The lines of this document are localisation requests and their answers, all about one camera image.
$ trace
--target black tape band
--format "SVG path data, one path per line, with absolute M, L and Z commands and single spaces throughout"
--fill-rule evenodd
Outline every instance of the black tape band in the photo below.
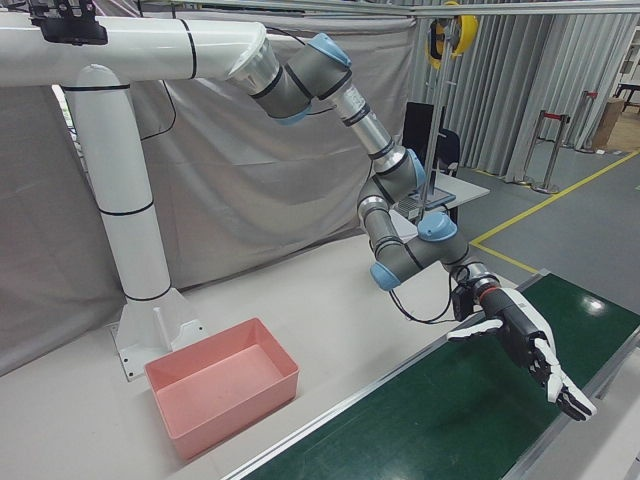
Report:
M 377 160 L 379 158 L 384 157 L 387 153 L 389 153 L 391 150 L 393 150 L 393 147 L 395 146 L 395 142 L 393 141 L 393 138 L 391 140 L 389 140 L 389 143 L 387 143 L 382 150 L 378 150 L 375 153 L 370 153 L 369 154 L 369 158 L 371 160 Z
M 108 212 L 106 210 L 102 210 L 101 208 L 98 208 L 98 210 L 100 210 L 100 213 L 104 213 L 105 215 L 111 215 L 112 217 L 126 217 L 128 215 L 135 215 L 136 213 L 144 212 L 145 210 L 148 210 L 152 206 L 153 206 L 153 200 L 151 200 L 151 203 L 149 205 L 146 205 L 137 210 L 131 210 L 130 212 Z
M 323 93 L 322 95 L 318 95 L 318 99 L 319 100 L 324 100 L 328 97 L 330 97 L 331 95 L 333 95 L 334 93 L 336 93 L 340 87 L 342 85 L 344 85 L 345 83 L 347 83 L 347 81 L 351 78 L 351 70 L 347 70 L 347 74 L 342 77 L 340 79 L 340 81 L 338 83 L 336 83 L 333 87 L 331 87 L 329 90 L 327 90 L 325 93 Z
M 350 127 L 351 125 L 355 125 L 360 120 L 362 120 L 364 117 L 366 117 L 369 114 L 370 111 L 371 111 L 371 107 L 369 107 L 368 103 L 365 103 L 364 107 L 362 107 L 360 110 L 358 110 L 358 113 L 356 113 L 353 117 L 349 117 L 346 120 L 343 120 L 342 123 L 344 123 L 344 125 L 346 127 Z
M 276 73 L 275 78 L 273 80 L 271 80 L 271 83 L 269 85 L 267 85 L 267 87 L 264 90 L 262 90 L 261 92 L 254 93 L 253 95 L 250 95 L 251 98 L 253 98 L 254 100 L 257 100 L 257 99 L 262 98 L 265 95 L 267 95 L 271 90 L 276 88 L 276 85 L 280 81 L 280 78 L 282 78 L 282 65 L 278 69 L 278 73 Z
M 400 237 L 395 235 L 389 235 L 387 237 L 382 237 L 378 239 L 378 243 L 375 246 L 373 255 L 376 259 L 380 256 L 380 252 L 391 245 L 402 245 L 402 240 Z
M 136 302 L 150 302 L 151 300 L 157 300 L 158 298 L 162 297 L 163 295 L 165 295 L 169 290 L 171 290 L 171 284 L 169 284 L 169 287 L 162 292 L 160 295 L 156 295 L 155 297 L 149 297 L 149 298 L 136 298 L 136 297 L 132 297 L 130 295 L 127 295 L 126 292 L 124 294 L 125 297 L 127 297 L 129 300 L 135 300 Z
M 63 91 L 65 92 L 99 92 L 102 90 L 126 90 L 131 88 L 130 84 L 126 85 L 109 85 L 106 87 L 63 87 L 61 86 Z
M 389 210 L 387 210 L 385 208 L 382 208 L 382 207 L 373 207 L 373 208 L 367 210 L 365 212 L 364 216 L 362 217 L 362 224 L 365 226 L 365 228 L 367 226 L 367 218 L 369 217 L 369 215 L 371 215 L 373 212 L 376 212 L 376 211 L 385 212 L 387 214 L 389 213 Z
M 376 187 L 378 187 L 378 190 L 380 190 L 380 193 L 382 194 L 384 199 L 389 203 L 389 205 L 393 205 L 394 203 L 396 203 L 391 197 L 391 195 L 389 195 L 389 192 L 387 192 L 385 188 L 382 186 L 377 175 L 374 175 L 373 177 L 371 177 L 371 180 L 373 180 L 373 183 L 376 184 Z
M 189 77 L 189 80 L 191 80 L 192 78 L 196 78 L 196 73 L 198 72 L 198 57 L 196 55 L 196 45 L 195 43 L 193 43 L 193 35 L 191 35 L 191 30 L 189 30 L 189 25 L 187 25 L 187 22 L 185 22 L 182 18 L 179 18 L 178 20 L 182 22 L 182 25 L 184 25 L 184 29 L 187 31 L 187 36 L 189 37 L 189 43 L 191 44 L 191 58 L 193 61 L 193 69 L 191 70 L 191 76 Z
M 307 90 L 307 87 L 304 86 L 304 84 L 300 81 L 300 79 L 294 73 L 294 71 L 291 70 L 291 67 L 289 66 L 288 63 L 284 66 L 284 69 L 291 77 L 291 80 L 293 80 L 293 83 L 295 83 L 298 89 L 304 94 L 304 96 L 307 97 L 309 100 L 311 100 L 313 98 L 313 95 L 311 95 L 311 92 Z

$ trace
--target pink plastic bin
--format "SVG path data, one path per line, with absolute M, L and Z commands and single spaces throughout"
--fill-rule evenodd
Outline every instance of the pink plastic bin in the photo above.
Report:
M 296 395 L 298 366 L 257 318 L 145 366 L 167 433 L 189 459 Z

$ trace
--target ur robot arm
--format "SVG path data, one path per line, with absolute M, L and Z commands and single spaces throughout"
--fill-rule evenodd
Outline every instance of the ur robot arm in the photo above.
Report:
M 425 172 L 413 151 L 398 145 L 352 84 L 351 60 L 328 36 L 319 34 L 282 66 L 265 41 L 259 53 L 230 81 L 249 93 L 282 124 L 301 120 L 312 99 L 325 100 L 358 137 L 375 174 L 358 197 L 358 215 L 369 235 L 376 262 L 371 275 L 390 291 L 439 261 L 456 281 L 454 314 L 464 320 L 480 305 L 486 320 L 448 334 L 458 341 L 494 334 L 511 360 L 526 368 L 547 392 L 549 402 L 575 420 L 587 420 L 596 407 L 560 367 L 547 321 L 518 291 L 500 286 L 495 274 L 469 254 L 469 244 L 448 216 L 432 212 L 418 224 L 418 235 L 404 243 L 389 208 L 422 185 Z

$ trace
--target yellow floor line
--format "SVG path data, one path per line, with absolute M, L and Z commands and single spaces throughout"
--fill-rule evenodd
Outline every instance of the yellow floor line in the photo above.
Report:
M 518 268 L 521 268 L 523 270 L 526 270 L 529 273 L 538 273 L 538 270 L 536 268 L 530 267 L 529 265 L 527 265 L 526 263 L 522 263 L 519 262 L 518 260 L 508 257 L 506 256 L 504 253 L 500 253 L 496 250 L 494 250 L 493 248 L 489 248 L 489 247 L 485 247 L 484 245 L 480 245 L 477 243 L 471 243 L 474 247 L 479 248 L 480 250 L 482 250 L 483 252 L 486 252 L 490 255 L 493 255 L 494 257 L 498 257 L 501 260 L 504 260 L 505 262 L 509 262 L 511 265 L 515 265 Z
M 621 158 L 620 160 L 612 163 L 611 165 L 607 165 L 606 167 L 604 167 L 601 170 L 598 170 L 596 173 L 594 173 L 593 175 L 589 175 L 587 178 L 584 178 L 582 180 L 580 180 L 579 182 L 574 183 L 573 185 L 571 185 L 570 187 L 565 188 L 564 190 L 562 190 L 560 193 L 557 193 L 556 195 L 550 196 L 549 198 L 547 198 L 546 200 L 540 202 L 537 205 L 534 205 L 533 207 L 531 207 L 528 210 L 525 210 L 524 212 L 520 213 L 519 215 L 516 215 L 513 218 L 510 218 L 509 220 L 502 222 L 500 225 L 498 225 L 497 227 L 492 228 L 491 230 L 489 230 L 488 232 L 483 233 L 482 235 L 474 238 L 471 241 L 471 244 L 476 246 L 476 247 L 480 247 L 480 243 L 484 242 L 486 239 L 493 237 L 496 233 L 501 232 L 502 230 L 504 230 L 507 227 L 510 227 L 511 225 L 513 225 L 514 223 L 519 222 L 520 220 L 528 217 L 529 215 L 536 213 L 538 210 L 543 209 L 544 207 L 546 207 L 547 205 L 560 200 L 562 197 L 564 197 L 565 195 L 568 195 L 569 193 L 573 192 L 574 190 L 582 187 L 583 185 L 589 183 L 590 181 L 598 178 L 601 175 L 604 175 L 605 173 L 607 173 L 609 170 L 612 170 L 614 168 L 616 168 L 618 165 L 622 165 L 624 162 L 626 162 L 627 160 L 630 160 L 631 158 L 635 157 L 636 155 L 638 155 L 638 153 L 640 153 L 640 150 L 636 150 L 634 152 L 631 152 L 629 155 L 627 155 L 624 158 Z
M 498 175 L 494 175 L 493 173 L 485 172 L 484 170 L 478 170 L 476 168 L 473 169 L 475 173 L 480 173 L 482 175 L 486 175 L 487 177 L 497 177 Z

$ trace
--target conveyor belt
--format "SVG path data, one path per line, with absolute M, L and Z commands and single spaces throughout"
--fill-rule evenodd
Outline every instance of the conveyor belt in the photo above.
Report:
M 523 293 L 552 325 L 562 366 L 580 387 L 640 325 L 640 316 L 554 275 Z M 559 414 L 495 338 L 448 343 L 246 478 L 495 480 Z

